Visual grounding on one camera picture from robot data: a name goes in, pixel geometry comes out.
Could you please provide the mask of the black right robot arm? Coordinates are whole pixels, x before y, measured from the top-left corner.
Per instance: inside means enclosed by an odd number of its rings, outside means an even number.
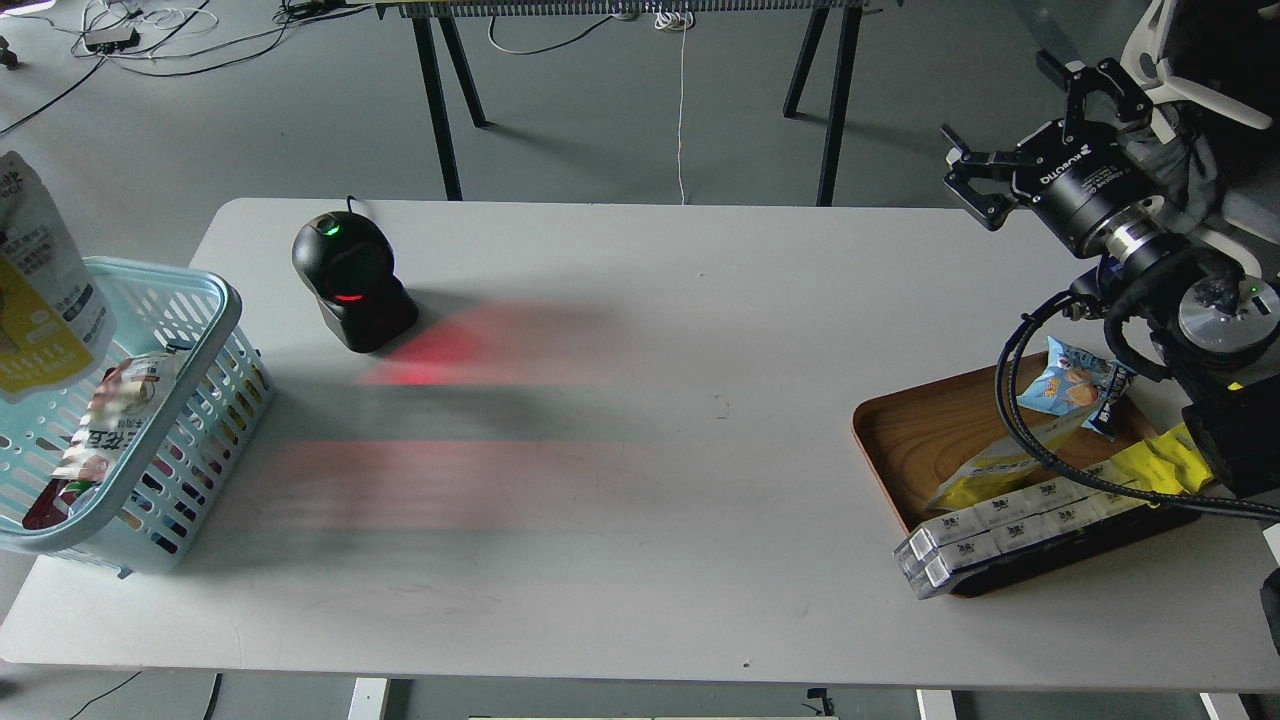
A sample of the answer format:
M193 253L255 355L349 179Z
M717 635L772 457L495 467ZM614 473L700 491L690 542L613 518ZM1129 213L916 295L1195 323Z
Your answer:
M1093 489L1114 486L1068 465L1030 432L1014 401L1021 355L1055 314L1098 319L1116 360L1153 382L1175 380L1188 430L1228 497L1142 491L1139 498L1203 514L1277 519L1277 378L1262 377L1277 342L1277 287L1239 261L1160 223L1164 195L1117 135L1146 127L1149 95L1112 58L1071 69L1048 53L1039 69L1066 96L1065 114L1007 151L972 150L950 127L946 186L988 231L1029 208L1094 272L1023 316L998 356L996 402L1012 439L1042 466Z

